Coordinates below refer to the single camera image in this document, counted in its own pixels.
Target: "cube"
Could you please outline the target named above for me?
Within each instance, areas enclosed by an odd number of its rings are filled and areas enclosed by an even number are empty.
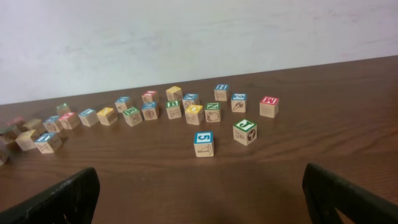
[[[122,96],[114,102],[116,105],[116,109],[119,113],[123,113],[123,111],[127,110],[128,108],[132,107],[132,100],[129,96]]]
[[[166,90],[167,100],[182,100],[182,90],[180,87],[173,86]]]
[[[18,129],[16,125],[12,125],[10,127],[0,129],[0,140],[4,144],[10,144],[18,138],[18,135],[21,131]]]
[[[99,122],[96,111],[89,108],[81,112],[79,114],[79,118],[81,123],[87,127],[91,127],[92,125]]]
[[[80,119],[75,112],[68,112],[59,118],[62,127],[65,129],[73,129],[80,124]]]
[[[260,115],[268,118],[275,118],[279,111],[279,99],[265,96],[260,101]]]
[[[213,132],[204,131],[195,133],[195,140],[193,142],[195,154],[197,157],[213,157],[214,156],[214,141]]]
[[[205,108],[207,122],[221,121],[221,103],[207,103]]]
[[[35,141],[40,137],[39,133],[36,130],[30,130],[21,133],[18,138],[15,140],[17,142],[18,146],[23,150],[23,151],[28,151],[31,149],[35,149]]]
[[[69,109],[69,106],[67,103],[62,103],[61,105],[57,106],[57,114],[59,116],[62,116],[69,112],[72,112],[72,111]]]
[[[16,118],[14,118],[13,120],[7,122],[8,126],[16,125],[20,131],[25,131],[24,124],[25,124],[25,120],[21,116],[18,116]]]
[[[181,106],[178,100],[168,101],[166,103],[166,111],[169,119],[181,118]]]
[[[102,125],[110,126],[118,120],[117,114],[113,108],[104,108],[97,113],[98,119]]]
[[[8,155],[5,149],[0,149],[0,166],[4,165],[8,160]]]
[[[185,117],[188,124],[199,125],[205,119],[202,105],[189,105],[185,110]]]
[[[159,118],[159,108],[156,102],[144,103],[142,106],[142,114],[146,121]]]
[[[60,118],[59,115],[51,116],[43,122],[43,125],[48,132],[59,133],[63,130],[59,118]]]
[[[247,95],[244,93],[234,93],[231,97],[232,112],[245,113],[248,107],[246,98]]]
[[[214,96],[216,101],[228,101],[229,98],[229,85],[227,84],[218,84],[214,89]]]
[[[27,130],[36,130],[38,134],[43,134],[47,130],[45,129],[41,119],[32,119],[24,124],[24,128]]]
[[[126,120],[126,123],[132,127],[141,123],[142,121],[141,113],[135,107],[123,111],[123,116]]]
[[[57,133],[42,134],[35,144],[42,154],[54,153],[61,145],[61,139]]]
[[[159,102],[159,95],[155,90],[148,90],[142,95],[142,100],[144,103]]]
[[[257,124],[246,119],[233,126],[234,139],[247,146],[257,139]]]
[[[199,105],[199,95],[188,93],[182,99],[182,105],[184,105],[184,109],[187,109],[189,105]]]

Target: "brown wooden surface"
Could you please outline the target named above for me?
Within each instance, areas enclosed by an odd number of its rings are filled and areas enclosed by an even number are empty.
[[[159,120],[130,127],[119,114],[110,127],[68,131],[56,154],[13,152],[0,167],[0,210],[93,166],[101,182],[93,223],[309,223],[301,189],[308,162],[398,203],[397,72],[398,57],[387,57],[176,83],[202,104],[214,101],[219,83],[248,94],[246,114],[221,103],[222,122],[200,126],[165,114],[165,90],[175,84],[0,106],[1,121],[45,119],[63,102],[99,111],[129,95],[141,108],[146,90],[160,93]],[[275,119],[259,116],[264,95],[280,98]],[[258,123],[248,147],[233,140],[242,118]],[[196,158],[194,134],[207,130],[215,156]]]

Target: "black object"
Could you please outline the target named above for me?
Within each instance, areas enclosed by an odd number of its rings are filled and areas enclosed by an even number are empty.
[[[343,223],[336,208],[355,223],[398,223],[398,206],[345,179],[308,164],[303,190],[312,223]]]
[[[100,182],[90,167],[0,213],[0,223],[91,223],[99,194]]]

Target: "white backdrop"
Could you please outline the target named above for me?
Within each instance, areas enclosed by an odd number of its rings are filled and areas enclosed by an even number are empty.
[[[397,54],[396,0],[0,0],[0,104]]]

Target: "toy block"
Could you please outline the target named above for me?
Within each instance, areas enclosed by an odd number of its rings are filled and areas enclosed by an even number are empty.
[[[129,96],[122,96],[116,102],[114,102],[116,105],[116,109],[118,109],[119,113],[123,113],[123,111],[127,110],[127,108],[132,107],[132,101]]]
[[[142,100],[144,103],[159,102],[159,95],[157,94],[157,91],[148,90],[142,95]]]
[[[99,122],[102,125],[110,126],[118,120],[117,114],[113,108],[104,108],[97,113]]]
[[[146,121],[159,118],[159,108],[156,102],[144,103],[142,106],[142,114]]]
[[[28,151],[36,148],[35,141],[39,137],[40,135],[36,130],[25,131],[18,136],[15,142],[23,151]]]
[[[135,107],[123,111],[123,116],[126,120],[126,123],[132,127],[141,123],[142,121],[141,113]]]
[[[248,107],[246,98],[247,95],[244,93],[234,93],[231,97],[232,112],[245,113]]]
[[[68,106],[67,103],[63,103],[63,104],[57,106],[57,114],[59,116],[62,116],[62,115],[66,114],[66,113],[69,113],[69,112],[72,112],[72,111],[69,109],[69,106]]]
[[[5,149],[0,149],[0,166],[4,165],[8,160],[8,155]]]
[[[167,100],[182,100],[182,90],[180,87],[173,86],[166,90]]]
[[[42,134],[35,144],[42,154],[54,153],[61,145],[61,139],[56,133]]]
[[[84,110],[79,114],[79,118],[81,123],[87,127],[91,127],[92,125],[99,122],[96,111],[93,109]]]
[[[247,146],[257,139],[257,124],[246,119],[233,126],[234,139]]]
[[[189,105],[185,110],[185,117],[188,124],[199,125],[205,119],[202,105]]]
[[[181,106],[178,100],[168,101],[166,103],[166,111],[169,119],[181,118]]]
[[[59,120],[59,115],[51,116],[43,122],[44,127],[50,133],[59,133],[63,130],[62,124]]]
[[[19,128],[16,125],[12,125],[10,127],[0,129],[0,140],[4,144],[10,144],[18,138],[18,135],[21,133]]]
[[[214,156],[214,141],[213,132],[204,131],[195,133],[195,140],[193,141],[195,154],[197,157],[213,157]]]
[[[275,118],[279,111],[279,99],[265,96],[260,101],[260,115],[268,118]]]
[[[184,109],[187,109],[189,105],[199,105],[199,95],[188,93],[182,98],[182,105],[184,105]]]
[[[80,119],[75,112],[69,112],[58,119],[64,129],[73,129],[80,124]]]
[[[32,119],[24,124],[24,128],[27,130],[36,130],[38,134],[43,134],[47,130],[45,129],[41,119]]]
[[[20,131],[26,131],[24,124],[25,124],[25,120],[21,116],[16,117],[13,120],[7,122],[8,126],[16,125]]]
[[[229,98],[229,85],[227,84],[218,84],[214,89],[214,96],[216,101],[228,101]]]
[[[221,103],[207,103],[205,108],[207,122],[221,121]]]

